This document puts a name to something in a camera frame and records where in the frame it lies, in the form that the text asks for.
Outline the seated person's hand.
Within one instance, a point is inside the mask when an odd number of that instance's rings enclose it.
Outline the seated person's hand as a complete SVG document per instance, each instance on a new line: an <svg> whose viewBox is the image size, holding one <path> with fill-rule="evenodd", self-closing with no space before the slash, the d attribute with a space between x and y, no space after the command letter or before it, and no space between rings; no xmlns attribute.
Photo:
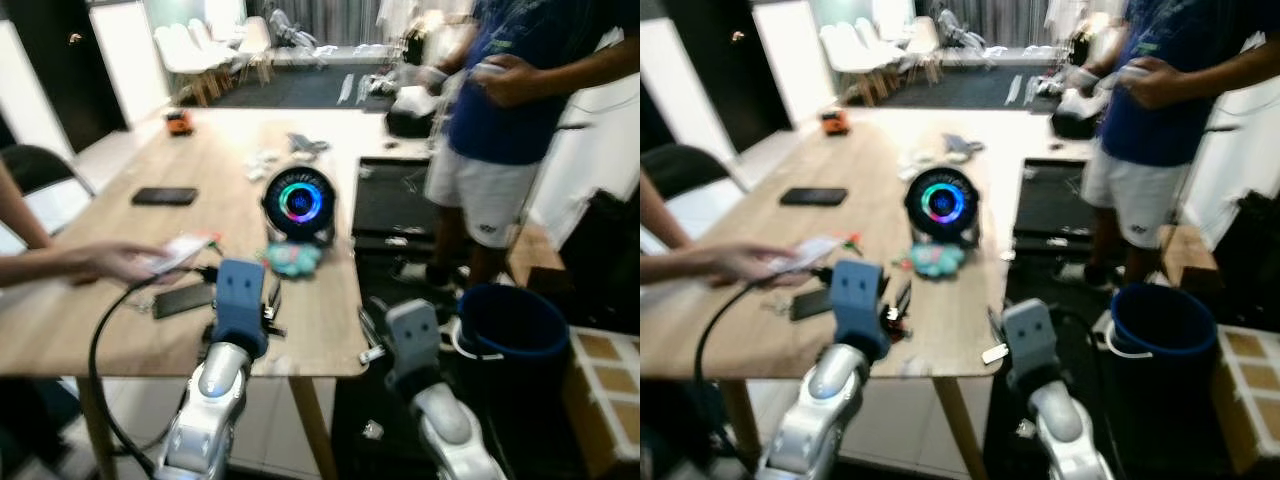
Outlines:
<svg viewBox="0 0 1280 480"><path fill-rule="evenodd" d="M161 247L119 241L74 247L67 255L74 265L70 275L73 285L101 279L134 285L156 276L154 266L172 257Z"/></svg>
<svg viewBox="0 0 1280 480"><path fill-rule="evenodd" d="M778 274L771 268L776 259L792 259L792 250L758 244L718 244L705 251L700 276L721 284L751 283L759 287L800 285L808 280L804 274Z"/></svg>

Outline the standing person's hand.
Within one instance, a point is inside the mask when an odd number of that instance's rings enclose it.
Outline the standing person's hand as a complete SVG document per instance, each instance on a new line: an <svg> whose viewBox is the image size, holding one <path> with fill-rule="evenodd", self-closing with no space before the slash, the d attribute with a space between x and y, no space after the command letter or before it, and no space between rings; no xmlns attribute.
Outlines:
<svg viewBox="0 0 1280 480"><path fill-rule="evenodd" d="M1161 109L1198 99L1196 77L1157 58L1138 58L1124 69L1120 83L1146 109Z"/></svg>
<svg viewBox="0 0 1280 480"><path fill-rule="evenodd" d="M486 68L474 73L474 82L499 108L562 95L549 70L540 70L515 55L493 55L483 64Z"/></svg>

